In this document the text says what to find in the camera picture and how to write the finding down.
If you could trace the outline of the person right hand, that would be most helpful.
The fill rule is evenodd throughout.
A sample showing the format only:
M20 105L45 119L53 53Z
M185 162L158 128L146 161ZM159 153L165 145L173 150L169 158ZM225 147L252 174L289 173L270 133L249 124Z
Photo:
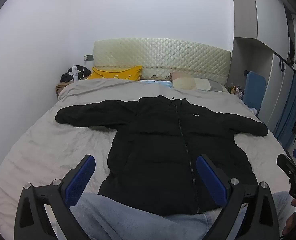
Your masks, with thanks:
M285 214L289 215L291 211L293 211L293 213L288 217L288 219L285 222L285 225L282 231L283 236L290 233L290 231L294 227L294 219L296 216L296 199L292 199L291 204L288 205L288 207L285 210Z

